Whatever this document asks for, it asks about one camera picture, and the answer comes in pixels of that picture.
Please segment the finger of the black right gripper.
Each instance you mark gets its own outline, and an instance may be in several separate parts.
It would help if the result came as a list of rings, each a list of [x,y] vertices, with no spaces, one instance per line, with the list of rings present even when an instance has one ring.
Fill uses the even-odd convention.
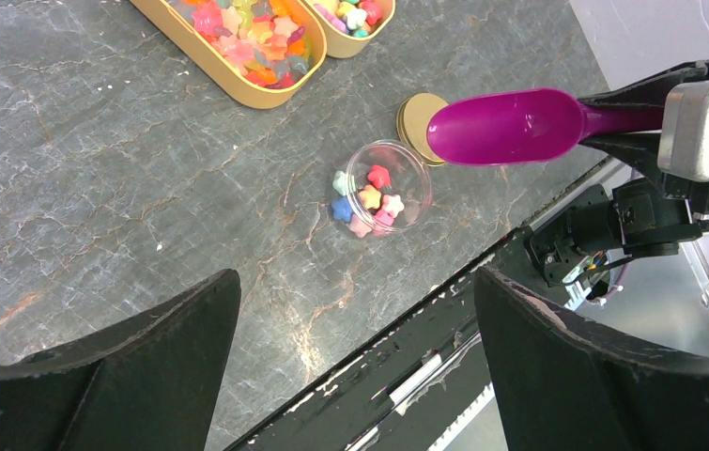
[[[709,182],[674,176],[658,167],[660,132],[602,134],[583,139],[579,144],[627,164],[650,180],[666,198],[709,199]]]
[[[709,60],[686,62],[609,92],[578,98],[589,106],[663,107],[678,85],[709,81]]]

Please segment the magenta plastic scoop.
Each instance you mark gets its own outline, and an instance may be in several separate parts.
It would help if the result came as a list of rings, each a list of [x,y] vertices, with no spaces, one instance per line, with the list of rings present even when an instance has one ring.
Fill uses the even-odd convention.
[[[658,130],[663,117],[659,106],[589,106],[545,87],[451,103],[431,117],[426,139],[446,163],[539,163],[563,156],[586,138]]]

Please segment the clear plastic round jar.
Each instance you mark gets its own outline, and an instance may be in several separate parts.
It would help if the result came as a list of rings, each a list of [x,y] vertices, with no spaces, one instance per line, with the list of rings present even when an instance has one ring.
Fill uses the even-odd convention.
[[[430,169],[408,145],[378,140],[334,163],[328,200],[331,219],[358,239],[403,233],[428,215]]]

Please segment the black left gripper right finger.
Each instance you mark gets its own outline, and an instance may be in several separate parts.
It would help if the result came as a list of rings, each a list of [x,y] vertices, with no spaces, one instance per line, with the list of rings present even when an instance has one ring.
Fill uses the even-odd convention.
[[[474,305],[513,450],[709,450],[709,358],[625,334],[491,268]]]

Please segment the gold tin of star candies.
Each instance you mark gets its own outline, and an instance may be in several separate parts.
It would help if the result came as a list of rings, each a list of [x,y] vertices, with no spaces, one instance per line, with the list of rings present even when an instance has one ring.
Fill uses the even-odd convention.
[[[327,56],[358,54],[393,18],[394,0],[302,1],[320,20]]]

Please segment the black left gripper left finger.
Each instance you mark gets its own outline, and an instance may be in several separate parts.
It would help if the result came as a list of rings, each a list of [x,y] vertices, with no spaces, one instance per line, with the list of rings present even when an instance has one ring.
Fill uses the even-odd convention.
[[[0,450],[201,450],[239,317],[223,270],[128,319],[0,365]]]

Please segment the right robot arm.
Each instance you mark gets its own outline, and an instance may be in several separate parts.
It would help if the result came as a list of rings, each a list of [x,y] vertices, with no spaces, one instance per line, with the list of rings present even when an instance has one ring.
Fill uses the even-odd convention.
[[[624,261],[670,256],[709,232],[709,60],[674,66],[629,86],[593,95],[590,106],[663,113],[657,132],[601,134],[586,140],[637,171],[604,194],[593,187],[540,228],[525,246],[550,286],[577,282],[583,257],[620,249]]]

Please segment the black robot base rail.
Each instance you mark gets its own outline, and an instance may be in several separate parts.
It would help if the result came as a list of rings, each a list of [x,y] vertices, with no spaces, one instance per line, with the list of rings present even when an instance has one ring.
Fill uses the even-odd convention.
[[[236,450],[449,450],[483,426],[502,435],[473,302],[473,278],[495,265],[541,288],[524,241],[569,205],[608,196],[631,176],[602,163],[233,443]]]

